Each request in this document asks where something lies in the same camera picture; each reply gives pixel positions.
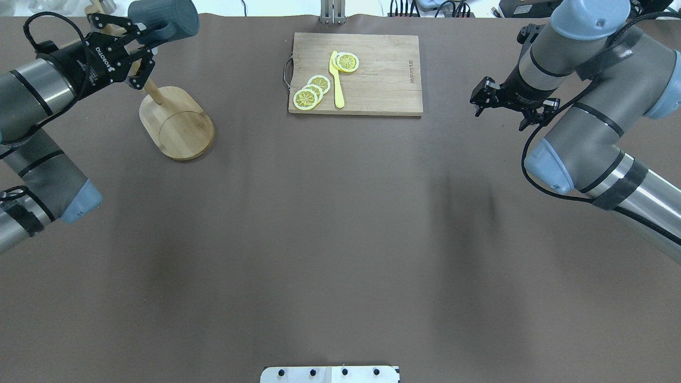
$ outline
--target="robotic arm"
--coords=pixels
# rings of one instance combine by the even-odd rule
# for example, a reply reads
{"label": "robotic arm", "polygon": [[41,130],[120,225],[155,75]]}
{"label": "robotic arm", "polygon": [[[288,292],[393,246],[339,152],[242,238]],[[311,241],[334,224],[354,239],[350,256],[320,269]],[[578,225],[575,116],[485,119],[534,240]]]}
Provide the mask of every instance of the robotic arm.
{"label": "robotic arm", "polygon": [[[538,125],[522,157],[523,172],[533,185],[552,196],[633,218],[681,264],[681,190],[616,146],[640,117],[660,119],[681,104],[681,55],[633,26],[661,14],[625,24],[629,7],[627,0],[563,1],[549,24],[521,30],[523,49],[515,69],[501,85],[485,77],[471,103],[476,116],[485,108],[520,111],[521,131]],[[560,100],[549,97],[573,72],[591,84],[559,107]],[[526,156],[539,130],[564,110]],[[525,170],[552,191],[538,186]],[[564,196],[572,189],[586,198]]]}
{"label": "robotic arm", "polygon": [[[50,12],[36,14],[24,25],[36,60],[0,75],[0,159],[26,186],[0,191],[0,253],[56,219],[75,222],[102,201],[94,184],[42,126],[114,82],[142,89],[155,65],[155,48],[199,29],[191,0],[134,1],[128,15],[90,14],[93,32],[86,36],[70,20]],[[80,41],[62,49],[51,41],[36,43],[29,27],[41,16],[66,20]],[[109,24],[120,27],[122,34],[102,33]],[[133,41],[141,47],[128,50]],[[139,69],[129,76],[136,61]]]}

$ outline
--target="light blue cap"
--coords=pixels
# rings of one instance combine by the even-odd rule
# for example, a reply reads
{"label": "light blue cap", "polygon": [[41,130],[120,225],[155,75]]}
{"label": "light blue cap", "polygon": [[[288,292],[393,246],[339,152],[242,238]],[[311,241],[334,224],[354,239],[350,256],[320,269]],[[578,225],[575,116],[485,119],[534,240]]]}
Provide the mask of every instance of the light blue cap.
{"label": "light blue cap", "polygon": [[663,119],[681,105],[681,54],[676,53],[676,65],[665,91],[657,103],[644,116],[649,119]]}
{"label": "light blue cap", "polygon": [[74,200],[71,201],[69,207],[66,208],[64,214],[61,215],[61,219],[67,224],[72,224],[75,221],[78,221],[82,216],[99,207],[102,200],[101,193],[97,190],[92,181],[88,179],[80,188],[80,191],[76,194]]}
{"label": "light blue cap", "polygon": [[567,194],[575,188],[570,173],[546,138],[542,138],[527,156],[525,168],[556,193]]}
{"label": "light blue cap", "polygon": [[598,40],[615,33],[630,10],[629,0],[565,0],[551,14],[551,27],[572,40]]}

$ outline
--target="yellow knife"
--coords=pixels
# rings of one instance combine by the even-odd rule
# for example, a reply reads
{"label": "yellow knife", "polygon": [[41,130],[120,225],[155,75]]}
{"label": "yellow knife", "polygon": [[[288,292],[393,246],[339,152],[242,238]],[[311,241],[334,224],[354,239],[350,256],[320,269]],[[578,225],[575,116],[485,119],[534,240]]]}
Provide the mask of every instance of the yellow knife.
{"label": "yellow knife", "polygon": [[338,75],[338,69],[334,66],[334,60],[338,54],[337,50],[331,53],[331,58],[329,59],[329,73],[334,77],[334,101],[338,109],[342,109],[345,106],[345,98],[343,97],[343,90],[341,89],[341,77]]}

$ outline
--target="wooden cutting board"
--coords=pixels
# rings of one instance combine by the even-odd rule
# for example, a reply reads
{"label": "wooden cutting board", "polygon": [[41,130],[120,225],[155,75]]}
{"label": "wooden cutting board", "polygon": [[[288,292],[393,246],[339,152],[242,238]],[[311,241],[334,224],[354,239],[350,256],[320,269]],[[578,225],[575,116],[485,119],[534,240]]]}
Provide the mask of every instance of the wooden cutting board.
{"label": "wooden cutting board", "polygon": [[[354,73],[340,73],[340,87],[345,96],[342,109],[334,105],[334,79],[329,73],[329,58],[334,50],[352,52],[360,60]],[[293,61],[289,95],[291,113],[423,115],[418,36],[296,33]],[[331,89],[314,109],[297,109],[293,104],[294,93],[317,74],[331,80]]]}

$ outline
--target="wooden base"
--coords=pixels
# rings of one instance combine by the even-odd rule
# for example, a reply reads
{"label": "wooden base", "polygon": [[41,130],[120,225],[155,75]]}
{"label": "wooden base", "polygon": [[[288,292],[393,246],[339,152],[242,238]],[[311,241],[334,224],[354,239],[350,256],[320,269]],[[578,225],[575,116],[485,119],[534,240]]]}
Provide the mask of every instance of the wooden base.
{"label": "wooden base", "polygon": [[147,95],[140,105],[140,119],[149,136],[172,159],[186,161],[200,156],[215,137],[210,117],[184,90],[158,90],[163,96],[162,104]]}

